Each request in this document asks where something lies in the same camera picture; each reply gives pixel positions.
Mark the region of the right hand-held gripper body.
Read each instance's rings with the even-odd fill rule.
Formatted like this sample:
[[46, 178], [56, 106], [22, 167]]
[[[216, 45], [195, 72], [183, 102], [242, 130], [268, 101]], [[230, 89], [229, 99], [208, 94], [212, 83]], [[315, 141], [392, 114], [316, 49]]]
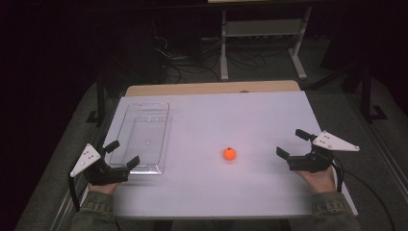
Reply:
[[292, 171], [318, 172], [327, 170], [333, 163], [334, 151], [358, 152], [360, 147], [327, 131], [322, 131], [311, 143], [311, 150], [303, 156], [291, 156], [286, 160]]

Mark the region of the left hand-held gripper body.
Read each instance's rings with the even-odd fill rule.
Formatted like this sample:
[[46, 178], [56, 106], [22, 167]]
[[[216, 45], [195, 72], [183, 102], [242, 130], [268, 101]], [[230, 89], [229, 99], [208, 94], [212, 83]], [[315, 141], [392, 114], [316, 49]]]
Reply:
[[97, 150], [92, 144], [87, 143], [69, 172], [69, 176], [74, 178], [83, 173], [85, 178], [94, 186], [127, 182], [130, 169], [126, 165], [124, 167], [111, 167], [105, 162], [106, 154], [104, 147]]

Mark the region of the clear plastic tray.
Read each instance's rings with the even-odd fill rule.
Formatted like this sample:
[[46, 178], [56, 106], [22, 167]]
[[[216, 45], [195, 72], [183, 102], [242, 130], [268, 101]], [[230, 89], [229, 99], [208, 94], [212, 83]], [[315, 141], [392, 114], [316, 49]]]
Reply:
[[168, 103], [129, 104], [123, 118], [112, 123], [106, 138], [106, 142], [119, 142], [107, 162], [112, 167], [125, 167], [139, 157], [140, 163], [131, 168], [133, 175], [162, 174], [170, 123]]

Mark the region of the orange ball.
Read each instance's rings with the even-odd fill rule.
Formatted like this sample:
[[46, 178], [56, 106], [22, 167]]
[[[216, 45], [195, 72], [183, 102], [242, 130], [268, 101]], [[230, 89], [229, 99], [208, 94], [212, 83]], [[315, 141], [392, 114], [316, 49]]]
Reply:
[[227, 147], [223, 151], [223, 158], [227, 161], [233, 161], [237, 156], [236, 150], [232, 147]]

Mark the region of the person's left hand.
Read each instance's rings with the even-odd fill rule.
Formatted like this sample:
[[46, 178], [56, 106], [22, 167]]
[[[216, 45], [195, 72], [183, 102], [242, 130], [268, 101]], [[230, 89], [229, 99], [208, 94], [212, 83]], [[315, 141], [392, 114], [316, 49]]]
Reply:
[[90, 192], [97, 192], [103, 194], [114, 194], [117, 187], [118, 183], [107, 184], [103, 186], [94, 186], [93, 184], [88, 184]]

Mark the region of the person's right hand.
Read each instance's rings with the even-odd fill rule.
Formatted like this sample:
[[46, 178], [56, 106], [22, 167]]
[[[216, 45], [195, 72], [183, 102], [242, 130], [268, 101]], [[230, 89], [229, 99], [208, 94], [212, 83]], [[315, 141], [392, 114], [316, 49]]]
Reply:
[[310, 187], [313, 193], [333, 193], [336, 191], [333, 169], [329, 167], [325, 171], [309, 172], [297, 171], [298, 174]]

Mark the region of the black metal stand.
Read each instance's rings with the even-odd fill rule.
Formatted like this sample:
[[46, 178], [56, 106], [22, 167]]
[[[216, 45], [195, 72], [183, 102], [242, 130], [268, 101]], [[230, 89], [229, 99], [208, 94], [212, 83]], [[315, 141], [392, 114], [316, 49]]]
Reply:
[[97, 108], [89, 113], [86, 123], [95, 123], [96, 126], [99, 127], [102, 124], [106, 113], [105, 88], [101, 75], [96, 79], [96, 103]]
[[361, 112], [368, 123], [374, 120], [387, 119], [387, 116], [379, 106], [370, 104], [371, 97], [371, 76], [366, 65], [363, 66]]

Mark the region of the wooden table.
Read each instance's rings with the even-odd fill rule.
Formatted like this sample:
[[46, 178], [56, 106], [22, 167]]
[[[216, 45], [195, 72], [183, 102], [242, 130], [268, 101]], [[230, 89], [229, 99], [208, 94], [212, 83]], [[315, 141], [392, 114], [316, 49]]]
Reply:
[[130, 97], [275, 91], [300, 91], [300, 87], [296, 81], [292, 80], [147, 85], [131, 86], [128, 88], [125, 95]]

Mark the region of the white metal stand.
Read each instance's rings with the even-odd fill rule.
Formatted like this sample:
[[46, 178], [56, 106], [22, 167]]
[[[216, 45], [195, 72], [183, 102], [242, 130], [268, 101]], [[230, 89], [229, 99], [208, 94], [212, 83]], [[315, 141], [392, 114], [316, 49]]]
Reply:
[[306, 80], [307, 74], [302, 66], [298, 53], [306, 33], [312, 7], [305, 9], [301, 18], [230, 21], [227, 12], [221, 18], [221, 54], [219, 58], [220, 79], [228, 80], [228, 64], [226, 57], [226, 40], [228, 38], [257, 36], [295, 36], [296, 42], [288, 49], [294, 69], [300, 80]]

